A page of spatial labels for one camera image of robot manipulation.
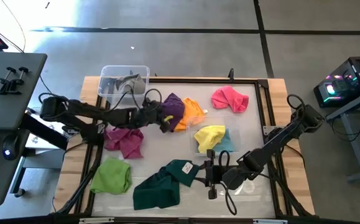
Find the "clear plastic bin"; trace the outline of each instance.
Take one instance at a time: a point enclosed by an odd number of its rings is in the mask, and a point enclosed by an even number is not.
[[[123,96],[123,93],[114,93],[113,86],[117,78],[126,77],[129,75],[140,74],[145,82],[145,91],[142,94],[134,94],[134,99],[130,93],[124,95],[120,102],[120,107],[133,107],[136,106],[134,100],[141,107],[144,101],[146,91],[148,91],[149,85],[149,68],[144,65],[107,65],[101,71],[101,78],[99,79],[98,94],[105,97],[111,106],[116,103]]]
[[[234,144],[234,151],[230,154],[239,153],[240,147],[242,146],[241,142],[241,133],[239,125],[236,122],[236,119],[232,116],[205,116],[202,122],[197,124],[195,121],[200,121],[201,117],[191,117],[187,122],[187,134],[190,139],[190,149],[196,156],[206,156],[206,153],[200,153],[198,150],[199,143],[194,138],[194,135],[201,129],[206,126],[211,125],[223,125],[225,128],[229,129],[229,138],[231,138],[232,143]]]

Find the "cloth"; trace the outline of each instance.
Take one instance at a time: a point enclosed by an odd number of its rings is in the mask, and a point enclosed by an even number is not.
[[[173,160],[135,187],[132,195],[134,209],[178,205],[180,183],[190,187],[198,171],[199,166],[192,164],[192,161]]]
[[[205,119],[205,113],[198,102],[189,98],[185,98],[182,102],[185,106],[184,115],[174,128],[174,131],[183,131],[187,128],[187,124],[195,125]]]
[[[161,107],[164,117],[173,116],[173,118],[169,120],[170,131],[173,132],[178,122],[183,118],[185,105],[176,94],[171,93],[161,104]]]
[[[211,102],[216,109],[223,109],[229,105],[234,113],[241,113],[246,110],[249,97],[238,93],[231,86],[224,86],[213,93]]]
[[[231,138],[229,137],[229,129],[228,128],[225,129],[225,135],[222,138],[221,142],[217,143],[213,147],[213,150],[215,152],[221,152],[223,150],[226,150],[228,152],[234,152],[235,151],[234,144],[232,143]]]
[[[109,151],[120,150],[125,159],[142,158],[140,148],[144,135],[139,129],[107,128],[104,136],[105,149]]]
[[[120,77],[115,82],[114,93],[125,93],[131,90],[134,94],[145,93],[145,82],[139,74]]]
[[[130,165],[116,158],[107,158],[97,169],[90,190],[114,195],[126,193],[131,186]]]
[[[217,143],[221,142],[224,135],[225,126],[212,125],[200,129],[193,137],[199,143],[199,152],[205,153],[206,150],[212,149]]]

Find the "gray floor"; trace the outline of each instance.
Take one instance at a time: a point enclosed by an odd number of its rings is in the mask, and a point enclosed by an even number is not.
[[[67,0],[50,1],[47,9],[47,0],[6,2],[25,30],[43,26],[257,28],[253,0]],[[260,0],[260,6],[266,29],[360,30],[360,0]],[[20,30],[1,3],[0,31],[23,46]],[[267,77],[255,34],[25,34],[26,52],[48,55],[42,74],[46,84],[70,98],[78,97],[84,76],[99,75],[105,65],[142,64],[159,76],[202,77],[225,77],[232,67],[236,77]],[[268,35],[267,43],[275,78],[284,78],[289,93],[315,108],[312,88],[348,57],[360,56],[360,36]],[[44,91],[38,83],[30,106],[40,106],[36,97]],[[303,135],[300,144],[316,213],[360,222],[360,183],[346,182],[347,175],[358,171],[349,143],[336,139],[324,125],[315,134]],[[0,218],[48,213],[58,177],[48,173],[27,172],[21,187],[34,193],[24,198],[8,195],[0,206]],[[28,202],[31,207],[18,206]]]

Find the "pink cloth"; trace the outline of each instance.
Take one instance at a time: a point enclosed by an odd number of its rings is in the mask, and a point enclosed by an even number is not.
[[[137,159],[142,158],[140,147],[144,135],[139,129],[106,129],[105,149],[109,151],[120,150],[123,158]]]
[[[213,93],[211,102],[216,109],[223,109],[229,105],[234,113],[241,113],[246,110],[249,97],[238,93],[231,86],[224,86]]]

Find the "orange cloth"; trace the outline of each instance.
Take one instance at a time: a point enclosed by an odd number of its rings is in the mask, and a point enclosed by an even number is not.
[[[205,113],[200,108],[198,102],[189,98],[185,98],[182,102],[185,105],[184,117],[176,125],[174,131],[183,131],[187,128],[188,123],[194,125],[205,119]]]

